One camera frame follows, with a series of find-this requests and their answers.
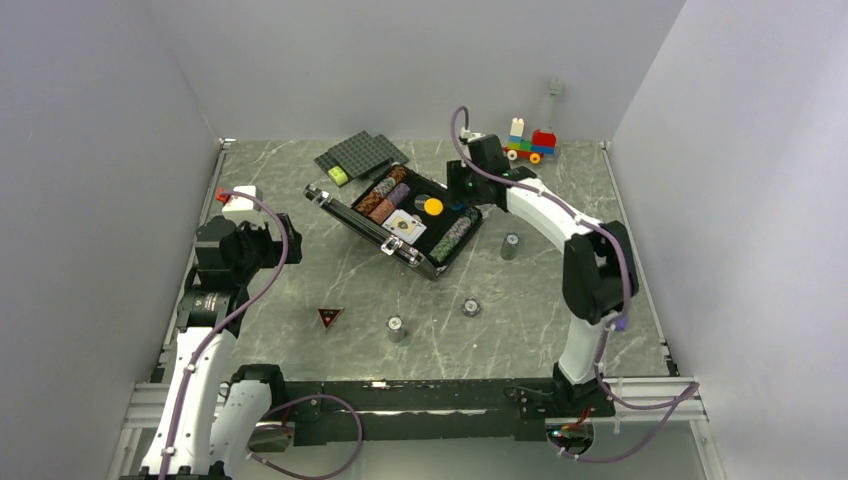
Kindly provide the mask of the yellow round plastic disc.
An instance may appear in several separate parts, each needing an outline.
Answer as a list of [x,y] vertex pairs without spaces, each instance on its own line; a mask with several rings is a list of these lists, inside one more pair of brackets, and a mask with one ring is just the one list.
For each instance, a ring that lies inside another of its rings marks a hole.
[[431,197],[424,202],[424,211],[430,216],[438,216],[444,210],[444,205],[441,200]]

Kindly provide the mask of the triangular all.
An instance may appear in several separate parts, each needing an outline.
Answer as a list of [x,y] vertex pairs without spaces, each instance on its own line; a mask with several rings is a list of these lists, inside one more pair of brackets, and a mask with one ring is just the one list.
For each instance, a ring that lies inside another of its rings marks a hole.
[[325,330],[329,330],[343,314],[344,308],[319,308],[318,317]]

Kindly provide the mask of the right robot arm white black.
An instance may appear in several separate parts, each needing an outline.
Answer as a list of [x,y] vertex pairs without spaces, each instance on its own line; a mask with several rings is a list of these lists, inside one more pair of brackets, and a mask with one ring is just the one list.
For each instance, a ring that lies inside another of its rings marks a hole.
[[493,134],[462,128],[453,143],[460,158],[447,165],[451,203],[494,205],[535,228],[563,259],[561,292],[571,313],[566,344],[550,393],[534,394],[532,402],[552,416],[613,416],[615,402],[603,380],[606,344],[626,325],[638,291],[627,228],[580,212],[533,171],[511,167]]

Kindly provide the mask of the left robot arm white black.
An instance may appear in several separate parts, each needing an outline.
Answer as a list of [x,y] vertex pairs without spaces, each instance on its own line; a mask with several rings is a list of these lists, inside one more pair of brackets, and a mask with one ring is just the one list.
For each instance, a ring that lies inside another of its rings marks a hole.
[[287,215],[241,185],[217,195],[222,211],[196,232],[195,265],[177,308],[175,369],[138,479],[231,479],[261,420],[287,406],[279,367],[240,367],[220,394],[247,310],[302,258]]

